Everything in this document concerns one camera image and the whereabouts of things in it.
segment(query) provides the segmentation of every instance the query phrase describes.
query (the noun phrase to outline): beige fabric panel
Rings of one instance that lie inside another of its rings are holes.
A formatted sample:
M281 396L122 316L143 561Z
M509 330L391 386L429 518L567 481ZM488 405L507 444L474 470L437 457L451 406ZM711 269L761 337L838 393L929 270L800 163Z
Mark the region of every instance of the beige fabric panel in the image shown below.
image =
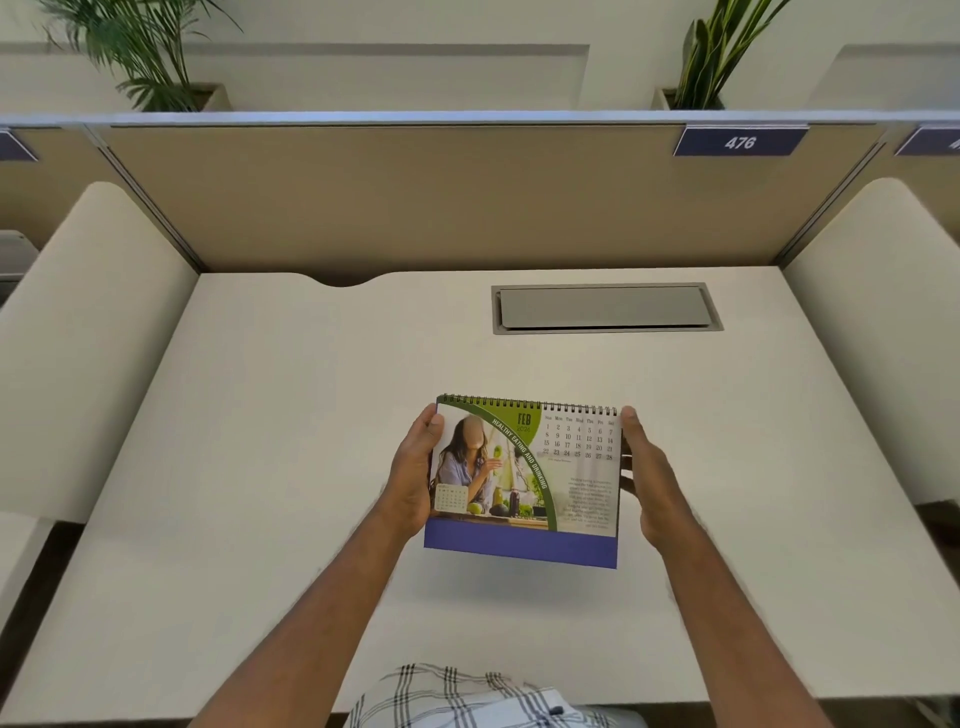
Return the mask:
M103 130L213 271L770 263L880 136L673 158L682 126Z
M14 129L39 161L0 161L0 229L42 248L92 182L123 179L77 129Z
M916 127L903 125L900 133L870 160L824 215L804 234L793 253L801 250L827 226L837 213L870 182L884 177L901 180L924 204L930 214L953 237L960 240L960 158L959 157L895 157L897 149Z

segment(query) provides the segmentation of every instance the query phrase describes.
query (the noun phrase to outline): potted plant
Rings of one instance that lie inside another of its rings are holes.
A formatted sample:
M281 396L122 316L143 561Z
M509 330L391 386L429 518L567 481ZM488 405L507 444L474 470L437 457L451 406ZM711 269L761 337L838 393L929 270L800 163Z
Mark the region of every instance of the potted plant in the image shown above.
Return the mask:
M47 38L84 53L98 67L120 69L126 80L117 90L142 111L229 110L222 85L190 81L183 58L183 36L204 36L190 27L197 8L229 14L214 0L39 0L51 16Z
M684 66L676 88L658 88L653 108L722 109L720 90L750 44L790 0L717 0L708 21L690 23L684 39Z

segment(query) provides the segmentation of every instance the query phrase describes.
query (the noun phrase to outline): white desk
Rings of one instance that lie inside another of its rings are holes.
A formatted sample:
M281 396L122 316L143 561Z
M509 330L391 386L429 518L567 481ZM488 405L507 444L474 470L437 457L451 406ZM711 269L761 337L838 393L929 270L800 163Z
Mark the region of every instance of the white desk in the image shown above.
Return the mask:
M493 284L705 281L725 330L493 336ZM203 276L2 714L194 715L442 392L633 403L807 684L960 692L960 593L773 268ZM396 665L573 702L706 698L623 499L616 571L415 539L336 710Z

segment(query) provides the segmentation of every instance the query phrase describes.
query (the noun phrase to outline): left hand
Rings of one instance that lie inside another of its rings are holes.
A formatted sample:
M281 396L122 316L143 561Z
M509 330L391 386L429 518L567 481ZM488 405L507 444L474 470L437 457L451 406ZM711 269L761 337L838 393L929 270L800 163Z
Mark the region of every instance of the left hand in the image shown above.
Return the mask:
M417 535L430 515L430 453L443 433L444 416L436 404L428 404L396 449L387 485L374 506L405 540Z

